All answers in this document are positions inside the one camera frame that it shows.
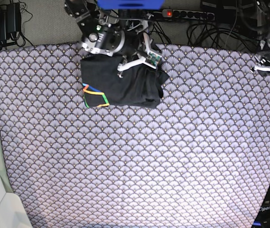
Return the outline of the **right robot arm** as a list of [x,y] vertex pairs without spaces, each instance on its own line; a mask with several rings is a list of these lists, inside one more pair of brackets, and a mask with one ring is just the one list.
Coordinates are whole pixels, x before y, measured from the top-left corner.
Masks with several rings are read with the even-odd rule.
[[97,0],[66,0],[64,8],[82,32],[82,47],[91,54],[121,56],[118,75],[132,67],[146,65],[157,69],[162,55],[149,36],[154,25],[151,11],[135,2],[103,9]]

